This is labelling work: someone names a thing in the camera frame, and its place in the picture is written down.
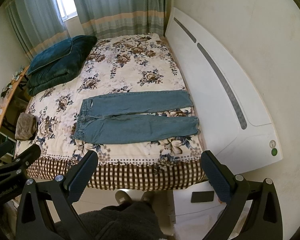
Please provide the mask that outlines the brown folded cloth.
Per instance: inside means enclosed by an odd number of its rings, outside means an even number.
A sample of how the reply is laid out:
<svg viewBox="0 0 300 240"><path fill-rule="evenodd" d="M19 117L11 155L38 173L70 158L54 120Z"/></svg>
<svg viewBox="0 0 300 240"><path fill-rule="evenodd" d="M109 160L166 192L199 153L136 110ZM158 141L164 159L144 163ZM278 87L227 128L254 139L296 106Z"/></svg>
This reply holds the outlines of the brown folded cloth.
<svg viewBox="0 0 300 240"><path fill-rule="evenodd" d="M26 141L33 137L38 127L37 117L29 113L21 113L15 128L15 139Z"/></svg>

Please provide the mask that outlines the grey slipper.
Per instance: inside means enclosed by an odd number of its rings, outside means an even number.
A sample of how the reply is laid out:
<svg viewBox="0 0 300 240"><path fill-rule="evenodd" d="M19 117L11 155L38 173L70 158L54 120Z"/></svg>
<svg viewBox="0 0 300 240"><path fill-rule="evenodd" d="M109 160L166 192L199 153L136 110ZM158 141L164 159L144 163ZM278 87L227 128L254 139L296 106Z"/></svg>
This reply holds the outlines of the grey slipper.
<svg viewBox="0 0 300 240"><path fill-rule="evenodd" d="M154 200L154 196L155 196L155 191L146 191L143 193L140 201L148 202L148 203L152 204L153 200Z"/></svg>
<svg viewBox="0 0 300 240"><path fill-rule="evenodd" d="M132 198L126 191L119 190L115 193L115 199L119 205L123 203L132 203Z"/></svg>

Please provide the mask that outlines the white bedside cabinet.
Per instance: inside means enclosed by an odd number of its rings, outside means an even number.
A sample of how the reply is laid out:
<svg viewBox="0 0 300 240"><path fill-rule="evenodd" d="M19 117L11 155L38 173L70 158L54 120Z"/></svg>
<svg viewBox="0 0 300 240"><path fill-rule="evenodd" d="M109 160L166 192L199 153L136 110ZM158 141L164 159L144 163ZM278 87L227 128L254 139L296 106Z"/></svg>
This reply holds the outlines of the white bedside cabinet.
<svg viewBox="0 0 300 240"><path fill-rule="evenodd" d="M169 193L172 206L170 218L175 239L203 239L226 207L215 193L207 201L192 203L191 197L194 192L202 192L206 196L215 191L210 183L205 181Z"/></svg>

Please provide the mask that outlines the teal striped curtain right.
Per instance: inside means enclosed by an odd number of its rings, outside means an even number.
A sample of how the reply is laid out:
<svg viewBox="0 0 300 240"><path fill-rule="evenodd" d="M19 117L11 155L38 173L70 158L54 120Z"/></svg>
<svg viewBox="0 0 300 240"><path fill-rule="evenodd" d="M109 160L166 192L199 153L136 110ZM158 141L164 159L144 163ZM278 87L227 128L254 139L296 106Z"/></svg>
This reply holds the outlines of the teal striped curtain right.
<svg viewBox="0 0 300 240"><path fill-rule="evenodd" d="M168 0L74 0L85 35L164 35Z"/></svg>

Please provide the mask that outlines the dark teal folded quilt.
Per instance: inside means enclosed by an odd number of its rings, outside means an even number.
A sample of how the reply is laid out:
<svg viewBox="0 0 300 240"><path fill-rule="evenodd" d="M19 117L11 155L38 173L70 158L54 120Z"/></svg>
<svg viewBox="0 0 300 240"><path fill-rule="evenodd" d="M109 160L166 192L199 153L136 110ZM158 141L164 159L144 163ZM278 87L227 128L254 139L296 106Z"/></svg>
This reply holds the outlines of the dark teal folded quilt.
<svg viewBox="0 0 300 240"><path fill-rule="evenodd" d="M36 55L27 71L28 94L35 96L77 77L96 42L95 36L78 35Z"/></svg>

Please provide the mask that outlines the teal striped curtain left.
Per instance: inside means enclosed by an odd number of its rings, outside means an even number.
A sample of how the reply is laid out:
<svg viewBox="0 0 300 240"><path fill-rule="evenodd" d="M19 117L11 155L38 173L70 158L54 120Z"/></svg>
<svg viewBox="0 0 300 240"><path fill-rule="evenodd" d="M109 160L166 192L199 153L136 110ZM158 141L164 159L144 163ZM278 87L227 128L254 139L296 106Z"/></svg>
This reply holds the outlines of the teal striped curtain left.
<svg viewBox="0 0 300 240"><path fill-rule="evenodd" d="M5 0L4 7L17 40L29 60L70 37L57 0Z"/></svg>

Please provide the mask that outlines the grey slipper left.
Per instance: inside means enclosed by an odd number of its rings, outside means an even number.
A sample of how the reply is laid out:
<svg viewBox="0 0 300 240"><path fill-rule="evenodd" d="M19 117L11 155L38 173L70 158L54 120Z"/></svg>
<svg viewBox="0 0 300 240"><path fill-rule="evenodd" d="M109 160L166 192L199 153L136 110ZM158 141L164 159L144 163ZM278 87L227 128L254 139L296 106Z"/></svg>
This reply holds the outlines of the grey slipper left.
<svg viewBox="0 0 300 240"><path fill-rule="evenodd" d="M115 199L119 205L123 203L132 203L132 198L126 191L119 190L115 193Z"/></svg>

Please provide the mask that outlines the blue denim jeans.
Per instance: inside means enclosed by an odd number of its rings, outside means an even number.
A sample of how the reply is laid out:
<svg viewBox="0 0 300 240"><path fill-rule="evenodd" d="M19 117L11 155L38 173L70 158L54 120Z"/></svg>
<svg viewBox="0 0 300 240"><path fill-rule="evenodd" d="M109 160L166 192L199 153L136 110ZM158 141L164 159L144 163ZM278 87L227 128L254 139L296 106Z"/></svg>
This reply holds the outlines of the blue denim jeans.
<svg viewBox="0 0 300 240"><path fill-rule="evenodd" d="M84 99L74 138L90 144L132 144L198 133L196 116L159 116L192 107L188 92L163 90L104 94Z"/></svg>

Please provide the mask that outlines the grey slipper right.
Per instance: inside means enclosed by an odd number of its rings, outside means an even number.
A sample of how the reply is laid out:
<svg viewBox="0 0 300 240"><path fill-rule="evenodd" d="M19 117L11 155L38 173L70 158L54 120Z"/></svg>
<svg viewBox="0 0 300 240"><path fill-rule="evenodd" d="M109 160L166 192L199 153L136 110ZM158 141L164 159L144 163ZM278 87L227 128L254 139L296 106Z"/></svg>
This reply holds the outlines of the grey slipper right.
<svg viewBox="0 0 300 240"><path fill-rule="evenodd" d="M155 196L155 191L146 191L143 193L140 201L148 202L148 203L152 204L153 200L154 200L154 196Z"/></svg>

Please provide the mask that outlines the black phone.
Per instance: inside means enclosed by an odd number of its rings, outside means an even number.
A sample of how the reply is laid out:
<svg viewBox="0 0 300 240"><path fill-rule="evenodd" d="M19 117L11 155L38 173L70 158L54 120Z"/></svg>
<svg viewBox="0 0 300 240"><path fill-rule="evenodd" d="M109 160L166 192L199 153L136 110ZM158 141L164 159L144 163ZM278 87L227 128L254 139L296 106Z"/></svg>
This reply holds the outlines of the black phone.
<svg viewBox="0 0 300 240"><path fill-rule="evenodd" d="M214 191L194 191L191 195L191 203L213 202L214 195Z"/></svg>

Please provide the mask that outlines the wooden side desk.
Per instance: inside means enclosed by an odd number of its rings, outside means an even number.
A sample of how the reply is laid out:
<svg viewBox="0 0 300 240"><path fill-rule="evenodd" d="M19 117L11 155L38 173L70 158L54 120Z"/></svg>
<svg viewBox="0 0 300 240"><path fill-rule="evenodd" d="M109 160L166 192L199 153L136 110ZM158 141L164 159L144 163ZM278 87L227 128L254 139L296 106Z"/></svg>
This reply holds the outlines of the wooden side desk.
<svg viewBox="0 0 300 240"><path fill-rule="evenodd" d="M4 121L4 117L8 109L8 106L10 104L10 101L12 100L15 92L17 91L17 88L18 87L20 88L23 78L26 77L28 68L29 66L25 67L23 71L17 76L17 79L12 80L12 87L7 91L6 96L4 97L2 103L0 103L0 129Z"/></svg>

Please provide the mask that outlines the white bed headboard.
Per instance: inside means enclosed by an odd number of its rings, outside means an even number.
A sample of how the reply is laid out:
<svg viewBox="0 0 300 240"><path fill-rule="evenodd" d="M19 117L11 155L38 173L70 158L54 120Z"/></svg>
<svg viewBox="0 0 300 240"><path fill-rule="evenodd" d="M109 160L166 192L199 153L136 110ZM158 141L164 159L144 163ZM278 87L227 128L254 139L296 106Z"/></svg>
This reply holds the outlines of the white bed headboard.
<svg viewBox="0 0 300 240"><path fill-rule="evenodd" d="M233 173L281 161L272 118L230 52L177 8L171 11L165 36L191 95L205 148Z"/></svg>

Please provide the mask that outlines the floral fleece bed blanket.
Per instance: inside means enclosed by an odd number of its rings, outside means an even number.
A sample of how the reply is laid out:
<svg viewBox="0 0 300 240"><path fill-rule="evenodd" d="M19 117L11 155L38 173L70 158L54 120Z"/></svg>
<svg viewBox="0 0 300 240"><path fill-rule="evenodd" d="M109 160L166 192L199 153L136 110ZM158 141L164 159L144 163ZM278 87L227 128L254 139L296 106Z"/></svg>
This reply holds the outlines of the floral fleece bed blanket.
<svg viewBox="0 0 300 240"><path fill-rule="evenodd" d="M41 155L28 173L52 179L89 151L98 156L89 186L102 190L185 189L204 180L199 120L181 72L157 34L102 39L79 75L35 95Z"/></svg>

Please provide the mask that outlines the teal striped curtain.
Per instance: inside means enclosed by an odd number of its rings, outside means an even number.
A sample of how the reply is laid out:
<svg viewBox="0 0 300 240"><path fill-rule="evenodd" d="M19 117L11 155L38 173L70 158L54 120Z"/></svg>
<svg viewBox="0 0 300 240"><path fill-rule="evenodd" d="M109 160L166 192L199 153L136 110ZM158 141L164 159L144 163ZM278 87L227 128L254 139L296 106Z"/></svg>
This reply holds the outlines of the teal striped curtain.
<svg viewBox="0 0 300 240"><path fill-rule="evenodd" d="M17 40L29 60L70 37L57 0L5 0L4 7Z"/></svg>
<svg viewBox="0 0 300 240"><path fill-rule="evenodd" d="M74 0L85 35L164 35L168 0Z"/></svg>

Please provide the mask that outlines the dark fuzzy trousers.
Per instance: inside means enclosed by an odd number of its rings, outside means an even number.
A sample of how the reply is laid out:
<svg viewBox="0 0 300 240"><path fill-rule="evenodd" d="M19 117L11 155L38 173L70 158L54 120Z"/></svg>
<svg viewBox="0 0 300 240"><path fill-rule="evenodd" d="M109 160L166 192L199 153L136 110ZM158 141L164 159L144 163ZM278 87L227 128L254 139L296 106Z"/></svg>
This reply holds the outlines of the dark fuzzy trousers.
<svg viewBox="0 0 300 240"><path fill-rule="evenodd" d="M166 239L149 202L126 202L79 215L93 239Z"/></svg>

